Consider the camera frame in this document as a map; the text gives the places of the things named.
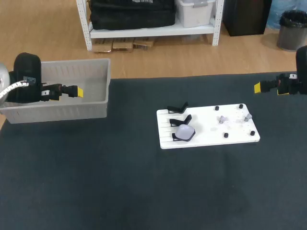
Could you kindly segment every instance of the trash can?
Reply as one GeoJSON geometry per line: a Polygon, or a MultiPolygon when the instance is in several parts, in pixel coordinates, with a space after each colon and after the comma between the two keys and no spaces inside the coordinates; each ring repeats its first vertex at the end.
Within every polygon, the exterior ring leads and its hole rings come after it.
{"type": "Polygon", "coordinates": [[[286,11],[280,18],[277,46],[286,51],[297,51],[305,45],[307,38],[307,13],[286,11]]]}

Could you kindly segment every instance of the gray bin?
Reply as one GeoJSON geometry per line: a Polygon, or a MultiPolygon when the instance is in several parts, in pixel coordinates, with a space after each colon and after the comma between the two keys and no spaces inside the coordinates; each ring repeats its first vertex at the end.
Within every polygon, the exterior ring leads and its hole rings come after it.
{"type": "Polygon", "coordinates": [[[83,89],[83,98],[63,95],[60,101],[5,102],[0,113],[12,124],[104,118],[107,115],[110,66],[110,59],[42,62],[42,82],[77,85],[83,89]]]}
{"type": "Polygon", "coordinates": [[[307,38],[307,13],[285,11],[279,21],[281,26],[277,46],[286,51],[297,51],[305,45],[307,38]]]}
{"type": "Polygon", "coordinates": [[[305,45],[307,28],[287,28],[281,26],[277,46],[286,51],[297,51],[305,45]]]}

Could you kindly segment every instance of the white plastic basket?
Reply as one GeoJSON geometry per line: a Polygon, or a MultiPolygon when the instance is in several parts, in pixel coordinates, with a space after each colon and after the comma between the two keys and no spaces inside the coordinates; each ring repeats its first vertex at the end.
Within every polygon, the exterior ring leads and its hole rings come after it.
{"type": "Polygon", "coordinates": [[[62,95],[60,101],[4,103],[0,113],[10,123],[104,118],[107,115],[110,59],[42,62],[42,82],[83,89],[83,98],[62,95]]]}
{"type": "Polygon", "coordinates": [[[215,0],[201,0],[191,3],[177,1],[178,18],[183,27],[208,25],[215,0]]]}

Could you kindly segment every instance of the white pegboard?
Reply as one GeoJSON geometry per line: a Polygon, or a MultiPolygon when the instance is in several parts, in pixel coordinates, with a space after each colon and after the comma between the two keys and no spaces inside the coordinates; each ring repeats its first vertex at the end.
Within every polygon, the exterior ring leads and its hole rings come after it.
{"type": "Polygon", "coordinates": [[[242,104],[220,105],[219,110],[215,106],[187,108],[183,114],[169,114],[168,110],[157,111],[160,146],[162,149],[178,149],[211,145],[226,145],[258,142],[260,135],[252,119],[244,121],[248,108],[242,104]],[[171,127],[169,119],[185,120],[192,115],[189,126],[195,128],[196,134],[190,142],[173,141],[172,134],[176,133],[178,127],[171,127]],[[226,121],[219,123],[220,117],[224,116],[226,121]]]}

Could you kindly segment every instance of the dark gray table mat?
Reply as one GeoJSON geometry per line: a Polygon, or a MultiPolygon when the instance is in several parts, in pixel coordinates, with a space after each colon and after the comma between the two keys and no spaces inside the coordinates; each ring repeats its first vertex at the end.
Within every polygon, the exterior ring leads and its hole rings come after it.
{"type": "Polygon", "coordinates": [[[1,230],[307,229],[307,96],[276,74],[112,80],[108,118],[0,132],[1,230]],[[245,103],[254,144],[162,150],[156,110],[245,103]]]}

